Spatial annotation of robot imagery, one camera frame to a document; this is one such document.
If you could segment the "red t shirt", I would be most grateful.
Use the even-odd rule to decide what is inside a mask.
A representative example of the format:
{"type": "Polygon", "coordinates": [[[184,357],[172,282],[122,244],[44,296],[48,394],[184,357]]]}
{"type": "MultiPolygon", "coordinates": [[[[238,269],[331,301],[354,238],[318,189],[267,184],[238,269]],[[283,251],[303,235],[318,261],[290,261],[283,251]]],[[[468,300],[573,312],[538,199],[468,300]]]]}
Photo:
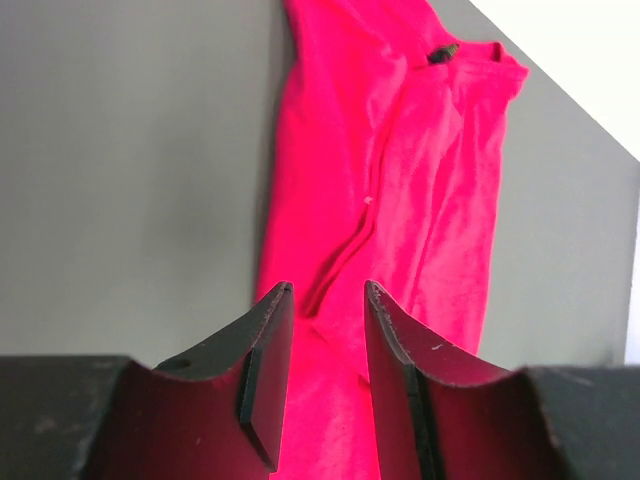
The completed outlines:
{"type": "Polygon", "coordinates": [[[485,321],[507,110],[527,70],[462,40],[425,1],[288,1],[257,293],[295,291],[277,477],[379,475],[364,332],[375,281],[476,353],[485,321]]]}

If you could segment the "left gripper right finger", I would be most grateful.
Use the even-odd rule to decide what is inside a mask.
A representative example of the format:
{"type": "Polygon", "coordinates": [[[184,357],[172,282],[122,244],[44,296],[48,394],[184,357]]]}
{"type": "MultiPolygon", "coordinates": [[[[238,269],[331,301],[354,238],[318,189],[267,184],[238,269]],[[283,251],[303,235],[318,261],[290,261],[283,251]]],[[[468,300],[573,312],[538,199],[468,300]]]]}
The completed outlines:
{"type": "Polygon", "coordinates": [[[377,283],[365,331],[385,479],[635,479],[637,367],[509,371],[422,325],[377,283]]]}

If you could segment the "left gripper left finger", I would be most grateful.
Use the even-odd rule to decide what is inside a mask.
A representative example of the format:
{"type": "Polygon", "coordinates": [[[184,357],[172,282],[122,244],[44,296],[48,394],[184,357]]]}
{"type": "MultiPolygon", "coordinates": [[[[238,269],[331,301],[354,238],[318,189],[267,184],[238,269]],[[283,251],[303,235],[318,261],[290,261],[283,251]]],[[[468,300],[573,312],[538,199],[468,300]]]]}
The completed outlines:
{"type": "Polygon", "coordinates": [[[154,368],[127,356],[5,356],[5,479],[266,479],[277,470],[294,292],[154,368]]]}

